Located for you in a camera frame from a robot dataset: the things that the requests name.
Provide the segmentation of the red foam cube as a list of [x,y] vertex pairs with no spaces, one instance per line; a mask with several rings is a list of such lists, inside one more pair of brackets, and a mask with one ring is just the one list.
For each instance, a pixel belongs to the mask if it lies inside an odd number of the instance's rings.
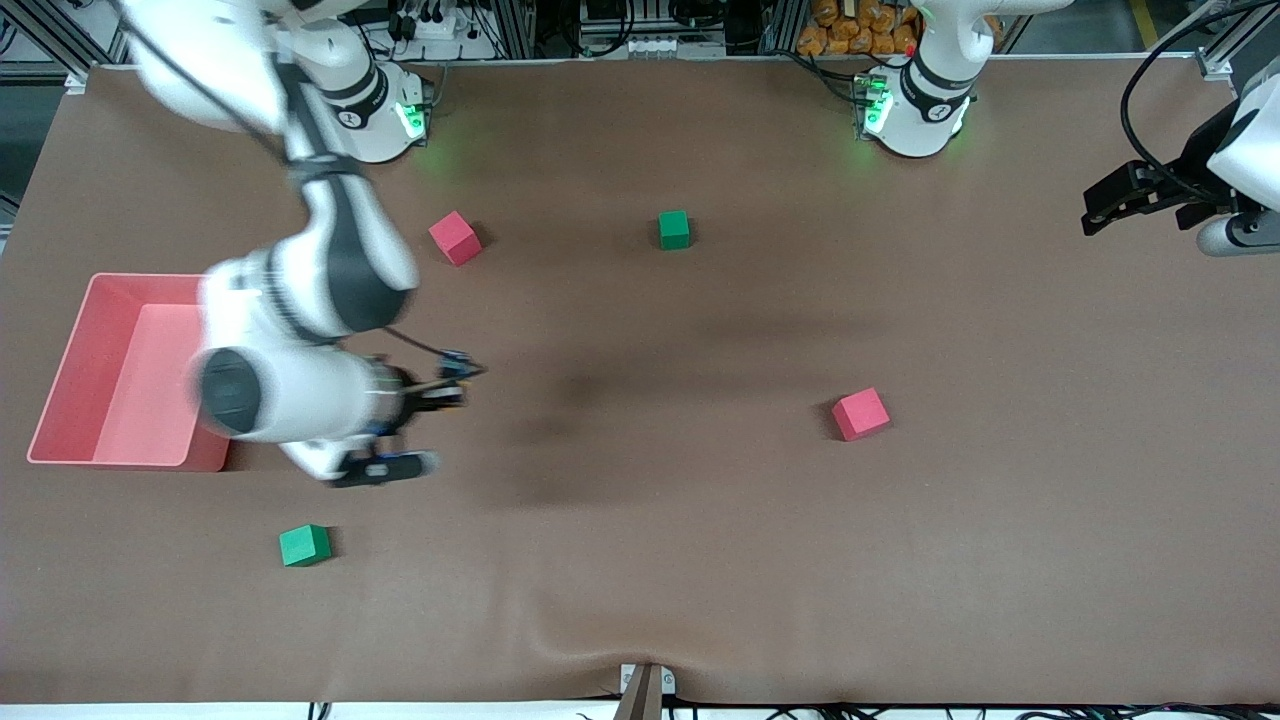
[[832,406],[832,418],[841,441],[851,442],[890,427],[892,419],[874,387],[838,398]]
[[452,266],[470,263],[484,250],[479,233],[458,211],[435,222],[429,234]]

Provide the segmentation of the brown table mat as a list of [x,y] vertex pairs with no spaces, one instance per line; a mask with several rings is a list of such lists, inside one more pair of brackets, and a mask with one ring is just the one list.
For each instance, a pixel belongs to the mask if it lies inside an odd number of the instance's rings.
[[[1280,254],[1082,234],[1133,67],[992,61],[918,161],[788,61],[454,68],[370,176],[404,333],[488,373],[408,429],[435,474],[364,489],[260,445],[27,461],[92,275],[306,218],[253,141],[97,70],[0,258],[0,702],[559,700],[653,661],[708,703],[1280,703]],[[891,425],[841,441],[870,387]],[[333,556],[284,568],[306,524]]]

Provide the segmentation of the pink plastic bin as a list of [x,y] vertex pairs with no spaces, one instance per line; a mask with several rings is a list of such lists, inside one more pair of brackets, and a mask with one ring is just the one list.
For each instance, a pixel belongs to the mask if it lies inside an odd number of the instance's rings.
[[99,273],[27,450],[32,464],[216,473],[230,442],[192,386],[204,342],[198,274]]

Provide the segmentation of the bag of orange items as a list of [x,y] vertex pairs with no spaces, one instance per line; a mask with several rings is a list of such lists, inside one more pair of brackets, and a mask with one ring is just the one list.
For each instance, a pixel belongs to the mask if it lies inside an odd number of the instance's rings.
[[801,56],[911,56],[925,28],[909,0],[809,0],[795,53]]

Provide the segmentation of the white power strip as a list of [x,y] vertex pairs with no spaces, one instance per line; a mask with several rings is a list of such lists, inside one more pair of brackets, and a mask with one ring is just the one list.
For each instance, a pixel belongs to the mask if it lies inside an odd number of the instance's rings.
[[442,22],[435,22],[431,15],[422,19],[417,15],[397,13],[390,15],[387,32],[396,42],[453,41],[460,37],[460,22],[454,13],[444,14]]

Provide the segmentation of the white terminal strip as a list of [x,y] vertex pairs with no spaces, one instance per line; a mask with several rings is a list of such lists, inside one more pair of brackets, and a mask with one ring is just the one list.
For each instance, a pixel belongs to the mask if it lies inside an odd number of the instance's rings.
[[643,36],[631,38],[625,45],[627,59],[680,59],[680,60],[714,60],[727,56],[723,44],[712,42],[708,38],[682,38],[676,36]]

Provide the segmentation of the aluminium frame strut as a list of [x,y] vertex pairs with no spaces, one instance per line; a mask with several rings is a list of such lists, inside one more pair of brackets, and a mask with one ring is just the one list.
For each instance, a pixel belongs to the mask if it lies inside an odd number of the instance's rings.
[[82,95],[100,61],[92,38],[54,0],[0,0],[0,87],[59,87]]
[[1247,78],[1277,54],[1280,0],[1204,0],[1202,20],[1210,32],[1198,50],[1206,79]]

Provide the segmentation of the metal clamp bracket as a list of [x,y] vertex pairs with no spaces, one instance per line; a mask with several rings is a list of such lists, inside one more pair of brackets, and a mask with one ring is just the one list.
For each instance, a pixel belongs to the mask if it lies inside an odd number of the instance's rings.
[[675,696],[675,673],[657,664],[620,667],[620,701],[612,720],[669,720],[664,706]]

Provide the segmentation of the aluminium frame post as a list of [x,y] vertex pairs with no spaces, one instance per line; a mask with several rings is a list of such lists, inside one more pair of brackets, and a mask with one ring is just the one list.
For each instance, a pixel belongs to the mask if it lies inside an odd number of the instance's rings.
[[492,0],[492,4],[506,59],[534,59],[538,0]]
[[800,33],[810,20],[810,0],[762,0],[760,54],[777,50],[796,53]]

